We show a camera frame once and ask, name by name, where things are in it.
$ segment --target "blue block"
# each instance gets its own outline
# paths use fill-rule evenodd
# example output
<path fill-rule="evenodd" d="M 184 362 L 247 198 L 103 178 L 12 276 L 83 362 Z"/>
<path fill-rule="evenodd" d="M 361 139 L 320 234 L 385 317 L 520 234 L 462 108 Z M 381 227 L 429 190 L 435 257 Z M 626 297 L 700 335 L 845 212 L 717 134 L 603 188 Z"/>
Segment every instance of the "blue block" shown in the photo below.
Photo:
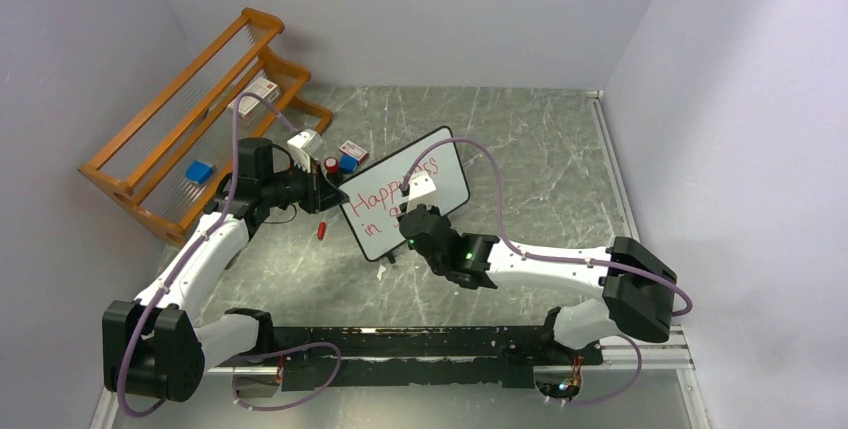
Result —
<path fill-rule="evenodd" d="M 353 174 L 357 167 L 359 167 L 359 162 L 347 154 L 342 154 L 342 157 L 339 158 L 339 170 L 342 171 L 342 174 Z"/>
<path fill-rule="evenodd" d="M 212 177 L 214 172 L 214 167 L 200 161 L 194 161 L 190 166 L 188 166 L 188 169 L 186 169 L 186 179 L 195 184 L 203 184 Z"/>

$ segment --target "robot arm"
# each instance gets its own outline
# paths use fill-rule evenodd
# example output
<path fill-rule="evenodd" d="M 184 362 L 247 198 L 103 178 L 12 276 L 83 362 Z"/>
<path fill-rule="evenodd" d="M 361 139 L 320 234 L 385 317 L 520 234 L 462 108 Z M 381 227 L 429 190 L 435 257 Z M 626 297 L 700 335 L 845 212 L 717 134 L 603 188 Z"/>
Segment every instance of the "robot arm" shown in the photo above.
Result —
<path fill-rule="evenodd" d="M 118 371 L 131 334 L 141 314 L 177 269 L 182 256 L 198 238 L 205 239 L 145 323 L 127 373 L 127 393 L 185 401 L 203 374 L 237 354 L 261 354 L 276 349 L 270 314 L 231 309 L 219 320 L 195 329 L 193 320 L 215 288 L 227 264 L 250 241 L 272 207 L 298 204 L 305 212 L 335 207 L 345 200 L 309 155 L 318 142 L 313 131 L 303 131 L 288 143 L 291 167 L 274 172 L 273 143 L 251 138 L 239 141 L 239 174 L 230 212 L 215 231 L 227 193 L 225 179 L 206 207 L 188 243 L 165 271 L 132 302 L 114 301 L 103 315 L 103 374 L 110 391 L 117 390 Z"/>
<path fill-rule="evenodd" d="M 399 228 L 409 246 L 439 276 L 467 289 L 532 286 L 580 294 L 585 302 L 561 308 L 553 339 L 581 349 L 600 338 L 626 334 L 648 342 L 668 340 L 674 293 L 652 281 L 599 264 L 563 264 L 528 259 L 497 236 L 460 235 L 437 207 L 436 188 L 426 172 L 410 181 L 408 210 Z M 639 242 L 617 237 L 609 248 L 559 249 L 517 244 L 526 253 L 586 261 L 622 262 L 675 283 L 677 275 Z"/>

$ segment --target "red cap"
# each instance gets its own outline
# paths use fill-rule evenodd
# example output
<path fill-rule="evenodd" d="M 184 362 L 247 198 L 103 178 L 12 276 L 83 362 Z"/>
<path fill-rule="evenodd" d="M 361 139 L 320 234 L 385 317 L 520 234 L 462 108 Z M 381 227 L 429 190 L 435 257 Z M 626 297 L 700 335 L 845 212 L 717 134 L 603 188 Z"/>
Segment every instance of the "red cap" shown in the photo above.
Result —
<path fill-rule="evenodd" d="M 328 157 L 324 159 L 324 169 L 327 170 L 328 174 L 335 174 L 339 172 L 339 160 L 335 157 Z"/>

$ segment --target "orange wooden rack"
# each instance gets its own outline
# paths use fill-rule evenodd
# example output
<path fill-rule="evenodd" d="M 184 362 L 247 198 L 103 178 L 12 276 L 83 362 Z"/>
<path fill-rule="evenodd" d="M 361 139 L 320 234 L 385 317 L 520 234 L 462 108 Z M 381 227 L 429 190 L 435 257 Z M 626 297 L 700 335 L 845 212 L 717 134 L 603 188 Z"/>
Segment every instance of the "orange wooden rack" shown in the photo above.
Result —
<path fill-rule="evenodd" d="M 142 109 L 90 161 L 80 166 L 79 171 L 150 232 L 169 244 L 183 245 L 187 240 L 190 227 L 214 195 L 218 183 L 230 172 L 231 160 L 226 167 L 216 168 L 217 173 L 205 184 L 203 192 L 193 200 L 184 214 L 172 217 L 173 220 L 153 214 L 141 205 L 214 121 L 222 114 L 229 114 L 227 104 L 243 91 L 260 74 L 260 71 L 266 78 L 280 86 L 280 99 L 275 104 L 278 110 L 285 111 L 292 108 L 318 118 L 314 129 L 319 133 L 327 129 L 333 118 L 333 113 L 328 109 L 305 101 L 298 95 L 298 91 L 311 77 L 309 70 L 281 59 L 268 47 L 268 44 L 282 33 L 284 28 L 283 22 L 277 17 L 245 8 L 241 15 L 165 90 Z M 209 63 L 213 56 L 244 29 L 249 31 L 252 42 L 248 51 L 232 65 L 210 91 L 202 97 L 199 96 L 199 102 L 185 111 L 185 115 L 164 138 L 153 144 L 149 151 L 145 151 L 146 155 L 140 162 L 133 163 L 134 169 L 129 176 L 119 179 L 105 173 L 104 166 L 110 159 L 136 136 L 142 127 Z M 255 126 L 252 136 L 263 135 L 274 119 L 274 114 L 267 113 Z"/>

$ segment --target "black whiteboard frame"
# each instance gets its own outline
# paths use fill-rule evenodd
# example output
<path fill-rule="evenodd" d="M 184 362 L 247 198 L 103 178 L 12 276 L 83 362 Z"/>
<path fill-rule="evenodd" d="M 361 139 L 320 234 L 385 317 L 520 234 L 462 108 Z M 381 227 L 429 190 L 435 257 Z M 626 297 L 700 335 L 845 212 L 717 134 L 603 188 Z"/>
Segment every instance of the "black whiteboard frame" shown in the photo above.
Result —
<path fill-rule="evenodd" d="M 441 131 L 442 129 L 447 129 L 447 130 L 448 130 L 448 133 L 450 134 L 450 137 L 454 137 L 454 135 L 453 135 L 453 130 L 452 130 L 450 127 L 448 127 L 448 126 L 439 126 L 439 127 L 435 128 L 435 129 L 433 129 L 432 131 L 428 132 L 427 134 L 424 134 L 423 136 L 419 137 L 418 139 L 416 139 L 416 140 L 414 140 L 414 141 L 410 142 L 409 144 L 407 144 L 407 145 L 405 145 L 405 146 L 401 147 L 400 149 L 396 150 L 395 152 L 393 152 L 393 153 L 389 154 L 388 156 L 386 156 L 386 157 L 384 157 L 384 158 L 380 159 L 380 161 L 378 161 L 378 162 L 376 162 L 376 163 L 374 163 L 374 164 L 372 164 L 372 165 L 368 166 L 367 168 L 363 169 L 363 170 L 362 170 L 362 172 L 358 172 L 358 173 L 354 174 L 353 176 L 349 177 L 349 178 L 348 178 L 348 179 L 346 179 L 344 182 L 342 182 L 341 184 L 339 184 L 339 187 L 341 187 L 342 185 L 344 185 L 344 184 L 345 184 L 346 182 L 348 182 L 348 181 L 351 181 L 351 180 L 353 180 L 353 179 L 356 179 L 357 177 L 362 176 L 363 174 L 367 173 L 367 172 L 368 172 L 368 171 L 370 171 L 371 169 L 374 169 L 375 167 L 379 166 L 380 164 L 382 164 L 382 163 L 384 163 L 384 162 L 388 161 L 389 159 L 391 159 L 392 157 L 394 157 L 394 156 L 396 156 L 396 155 L 400 154 L 401 152 L 405 151 L 405 150 L 406 150 L 406 149 L 408 149 L 409 147 L 414 146 L 415 144 L 418 144 L 419 142 L 423 141 L 424 139 L 427 139 L 428 137 L 430 137 L 430 136 L 432 136 L 433 134 L 435 134 L 435 133 L 437 133 L 437 132 Z M 459 209 L 460 207 L 464 206 L 464 205 L 465 205 L 465 204 L 466 204 L 466 203 L 467 203 L 467 202 L 471 199 L 471 188 L 470 188 L 470 187 L 468 187 L 468 178 L 465 176 L 465 166 L 463 166 L 463 165 L 462 165 L 462 159 L 459 157 L 459 151 L 456 149 L 456 142 L 452 142 L 452 143 L 451 143 L 451 145 L 453 146 L 453 152 L 456 154 L 456 160 L 457 160 L 457 161 L 459 161 L 459 170 L 460 170 L 460 172 L 462 172 L 462 182 L 464 182 L 464 183 L 465 183 L 465 192 L 466 192 L 466 194 L 468 194 L 468 197 L 466 197 L 466 198 L 465 198 L 465 200 L 464 200 L 464 201 L 462 201 L 462 203 L 460 203 L 459 205 L 457 205 L 456 207 L 454 207 L 454 208 L 453 208 L 450 212 L 448 212 L 448 213 L 446 213 L 446 214 L 442 214 L 443 216 L 446 216 L 446 215 L 448 215 L 448 214 L 452 213 L 453 211 L 455 211 L 455 210 Z M 379 256 L 375 257 L 374 259 L 369 259 L 369 258 L 368 258 L 368 255 L 367 255 L 367 254 L 365 254 L 365 248 L 364 248 L 364 247 L 362 247 L 362 242 L 359 240 L 359 236 L 356 234 L 356 229 L 354 229 L 354 228 L 353 228 L 353 223 L 351 222 L 350 218 L 349 218 L 349 217 L 347 217 L 347 212 L 345 212 L 344 207 L 342 207 L 342 206 L 339 206 L 339 209 L 341 209 L 341 211 L 342 211 L 342 215 L 345 217 L 345 221 L 347 221 L 347 225 L 350 227 L 350 232 L 352 232 L 352 233 L 353 233 L 353 237 L 354 237 L 354 239 L 356 239 L 356 244 L 359 246 L 359 250 L 360 250 L 360 251 L 362 251 L 362 257 L 364 257 L 366 261 L 368 261 L 368 262 L 377 262 L 377 261 L 379 261 L 380 259 L 382 259 L 382 258 L 386 257 L 386 254 L 388 254 L 388 253 L 390 253 L 390 252 L 394 251 L 395 249 L 397 249 L 398 247 L 400 247 L 400 246 L 402 246 L 402 245 L 403 245 L 403 242 L 401 242 L 400 244 L 398 244 L 398 245 L 396 245 L 396 246 L 392 247 L 391 249 L 389 249 L 388 251 L 386 251 L 386 252 L 384 252 L 384 253 L 380 254 Z"/>

